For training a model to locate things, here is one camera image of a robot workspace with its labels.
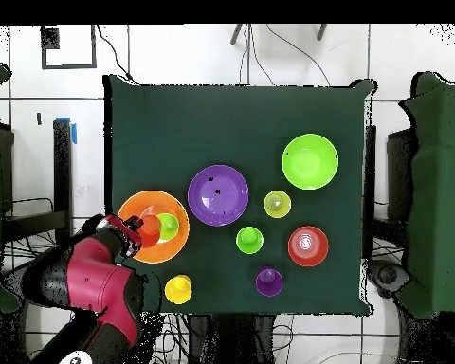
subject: black table leg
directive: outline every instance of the black table leg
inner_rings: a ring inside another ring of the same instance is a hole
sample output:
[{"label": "black table leg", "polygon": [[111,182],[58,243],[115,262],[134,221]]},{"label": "black table leg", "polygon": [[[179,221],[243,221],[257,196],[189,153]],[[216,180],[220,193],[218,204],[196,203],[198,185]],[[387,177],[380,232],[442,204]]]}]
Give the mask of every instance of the black table leg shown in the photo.
[{"label": "black table leg", "polygon": [[234,33],[232,34],[231,44],[234,45],[236,40],[238,39],[239,32],[243,24],[236,24],[236,28],[234,29]]},{"label": "black table leg", "polygon": [[321,24],[320,25],[320,30],[318,31],[318,35],[317,35],[317,40],[318,41],[322,40],[323,32],[325,32],[326,28],[327,28],[327,24]]}]

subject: black frame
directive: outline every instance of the black frame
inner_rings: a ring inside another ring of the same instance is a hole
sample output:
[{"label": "black frame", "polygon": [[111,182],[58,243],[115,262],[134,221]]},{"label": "black frame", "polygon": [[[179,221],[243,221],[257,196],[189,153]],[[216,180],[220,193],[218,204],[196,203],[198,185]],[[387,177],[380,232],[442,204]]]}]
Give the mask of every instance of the black frame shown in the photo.
[{"label": "black frame", "polygon": [[72,235],[71,128],[69,121],[54,120],[53,130],[54,211],[29,216],[6,217],[2,224],[4,243],[54,229],[57,243]]},{"label": "black frame", "polygon": [[[45,26],[41,26],[41,36],[44,37]],[[42,44],[42,69],[43,70],[70,70],[79,68],[96,68],[96,33],[95,26],[91,25],[91,64],[60,64],[47,65],[47,46]]]}]

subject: red bowl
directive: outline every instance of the red bowl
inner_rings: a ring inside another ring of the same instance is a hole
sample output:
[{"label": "red bowl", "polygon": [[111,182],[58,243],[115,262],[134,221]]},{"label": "red bowl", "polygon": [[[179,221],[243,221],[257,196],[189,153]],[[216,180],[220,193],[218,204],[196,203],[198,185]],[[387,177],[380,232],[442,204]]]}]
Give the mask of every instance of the red bowl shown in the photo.
[{"label": "red bowl", "polygon": [[316,266],[329,252],[329,241],[318,227],[299,227],[288,240],[288,254],[295,264]]}]

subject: purple cup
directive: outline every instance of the purple cup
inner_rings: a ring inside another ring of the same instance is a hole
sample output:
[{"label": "purple cup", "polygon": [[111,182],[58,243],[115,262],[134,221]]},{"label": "purple cup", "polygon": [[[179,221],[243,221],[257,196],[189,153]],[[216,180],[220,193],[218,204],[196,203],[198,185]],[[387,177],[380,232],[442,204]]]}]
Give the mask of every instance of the purple cup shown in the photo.
[{"label": "purple cup", "polygon": [[280,272],[270,265],[263,266],[256,277],[256,289],[269,298],[278,295],[283,288],[283,278]]},{"label": "purple cup", "polygon": [[192,213],[207,225],[220,227],[238,219],[247,206],[247,183],[242,174],[226,165],[212,165],[199,172],[187,200]]}]

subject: green bowl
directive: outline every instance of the green bowl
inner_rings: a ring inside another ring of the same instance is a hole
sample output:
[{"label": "green bowl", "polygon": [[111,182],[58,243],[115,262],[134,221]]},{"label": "green bowl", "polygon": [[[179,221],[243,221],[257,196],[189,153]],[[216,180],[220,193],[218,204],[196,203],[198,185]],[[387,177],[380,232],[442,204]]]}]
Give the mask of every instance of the green bowl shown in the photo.
[{"label": "green bowl", "polygon": [[325,186],[336,175],[337,167],[336,147],[318,134],[297,136],[283,151],[283,174],[291,184],[302,190]]},{"label": "green bowl", "polygon": [[245,254],[254,254],[263,245],[263,235],[255,227],[243,227],[236,236],[236,246]]}]

